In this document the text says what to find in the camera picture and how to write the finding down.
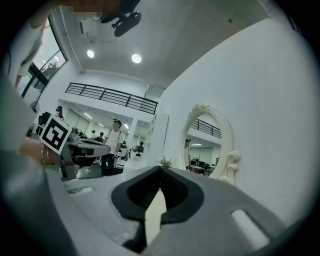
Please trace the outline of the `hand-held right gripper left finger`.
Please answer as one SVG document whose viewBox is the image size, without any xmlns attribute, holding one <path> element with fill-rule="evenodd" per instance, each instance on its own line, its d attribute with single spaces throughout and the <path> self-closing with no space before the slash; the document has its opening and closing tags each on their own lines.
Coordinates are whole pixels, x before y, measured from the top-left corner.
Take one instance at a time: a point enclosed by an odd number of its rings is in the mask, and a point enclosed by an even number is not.
<svg viewBox="0 0 320 256">
<path fill-rule="evenodd" d="M 161 238 L 147 244 L 146 188 L 159 167 L 63 182 L 49 174 L 50 222 L 60 256 L 162 256 Z"/>
</svg>

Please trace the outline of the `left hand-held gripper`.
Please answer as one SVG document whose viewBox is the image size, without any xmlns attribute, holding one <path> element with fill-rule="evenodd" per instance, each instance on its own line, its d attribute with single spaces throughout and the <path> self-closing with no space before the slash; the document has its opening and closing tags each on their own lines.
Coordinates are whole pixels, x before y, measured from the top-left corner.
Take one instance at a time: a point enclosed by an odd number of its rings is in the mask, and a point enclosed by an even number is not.
<svg viewBox="0 0 320 256">
<path fill-rule="evenodd" d="M 79 165 L 76 163 L 93 163 L 111 151 L 110 146 L 90 139 L 78 139 L 75 144 L 76 137 L 72 128 L 55 115 L 42 114 L 39 122 L 39 140 L 59 154 L 61 165 L 55 166 L 63 181 L 77 177 Z"/>
</svg>

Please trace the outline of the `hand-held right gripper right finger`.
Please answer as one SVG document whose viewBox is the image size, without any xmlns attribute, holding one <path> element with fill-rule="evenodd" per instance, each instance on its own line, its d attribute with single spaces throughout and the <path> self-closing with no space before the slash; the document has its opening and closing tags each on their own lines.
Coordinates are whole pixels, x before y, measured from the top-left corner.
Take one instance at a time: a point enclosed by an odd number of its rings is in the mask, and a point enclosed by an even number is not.
<svg viewBox="0 0 320 256">
<path fill-rule="evenodd" d="M 163 167 L 160 232 L 146 256 L 248 256 L 286 229 L 278 217 L 233 185 Z"/>
</svg>

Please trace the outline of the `person's left forearm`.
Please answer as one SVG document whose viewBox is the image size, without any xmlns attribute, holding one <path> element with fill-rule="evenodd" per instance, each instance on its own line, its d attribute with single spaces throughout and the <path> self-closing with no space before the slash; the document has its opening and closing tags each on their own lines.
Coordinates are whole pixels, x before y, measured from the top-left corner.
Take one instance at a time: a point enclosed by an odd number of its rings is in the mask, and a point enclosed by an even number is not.
<svg viewBox="0 0 320 256">
<path fill-rule="evenodd" d="M 25 137 L 20 147 L 19 153 L 30 157 L 43 167 L 60 166 L 62 161 L 60 155 L 50 149 L 40 140 Z"/>
</svg>

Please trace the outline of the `black metal railing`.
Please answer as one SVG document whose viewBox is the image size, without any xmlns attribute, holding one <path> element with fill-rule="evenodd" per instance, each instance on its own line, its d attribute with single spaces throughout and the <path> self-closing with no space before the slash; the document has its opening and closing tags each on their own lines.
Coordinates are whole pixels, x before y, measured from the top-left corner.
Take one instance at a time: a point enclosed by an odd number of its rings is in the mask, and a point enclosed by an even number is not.
<svg viewBox="0 0 320 256">
<path fill-rule="evenodd" d="M 115 89 L 83 83 L 70 82 L 65 93 L 120 105 L 151 115 L 156 114 L 158 106 L 158 103 L 151 99 Z"/>
</svg>

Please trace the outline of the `white flower bouquet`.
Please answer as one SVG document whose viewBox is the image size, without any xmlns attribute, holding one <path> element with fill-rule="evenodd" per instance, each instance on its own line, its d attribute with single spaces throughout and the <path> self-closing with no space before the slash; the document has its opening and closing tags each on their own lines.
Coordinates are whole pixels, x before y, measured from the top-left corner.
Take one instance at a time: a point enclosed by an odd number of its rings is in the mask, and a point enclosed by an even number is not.
<svg viewBox="0 0 320 256">
<path fill-rule="evenodd" d="M 163 167 L 172 167 L 176 163 L 176 157 L 160 157 L 157 161 Z"/>
</svg>

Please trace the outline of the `white ornate oval mirror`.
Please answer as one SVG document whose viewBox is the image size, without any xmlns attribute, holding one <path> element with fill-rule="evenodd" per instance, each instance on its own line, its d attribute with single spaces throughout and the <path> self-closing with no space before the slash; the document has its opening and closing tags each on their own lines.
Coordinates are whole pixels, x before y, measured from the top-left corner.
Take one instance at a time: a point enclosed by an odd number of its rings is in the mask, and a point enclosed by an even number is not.
<svg viewBox="0 0 320 256">
<path fill-rule="evenodd" d="M 177 145 L 181 148 L 176 151 L 176 162 L 174 166 L 177 168 L 183 167 L 183 164 L 185 163 L 183 147 L 185 145 L 187 133 L 196 118 L 203 114 L 212 116 L 212 118 L 217 121 L 221 132 L 220 159 L 217 163 L 217 167 L 215 167 L 209 177 L 235 186 L 235 172 L 239 169 L 241 154 L 239 151 L 234 150 L 233 133 L 228 119 L 209 105 L 195 104 L 191 112 L 189 112 L 182 130 L 182 136 L 178 139 Z"/>
</svg>

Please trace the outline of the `large window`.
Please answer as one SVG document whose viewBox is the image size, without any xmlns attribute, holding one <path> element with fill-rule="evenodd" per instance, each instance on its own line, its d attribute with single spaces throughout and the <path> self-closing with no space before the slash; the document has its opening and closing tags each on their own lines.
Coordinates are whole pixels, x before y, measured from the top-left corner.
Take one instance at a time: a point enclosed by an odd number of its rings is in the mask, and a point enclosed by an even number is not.
<svg viewBox="0 0 320 256">
<path fill-rule="evenodd" d="M 19 84 L 22 89 L 21 96 L 25 99 L 32 98 L 33 101 L 38 100 L 50 80 L 67 61 L 68 58 L 58 41 L 54 23 L 49 17 L 44 25 L 40 48 L 28 69 L 26 81 Z"/>
</svg>

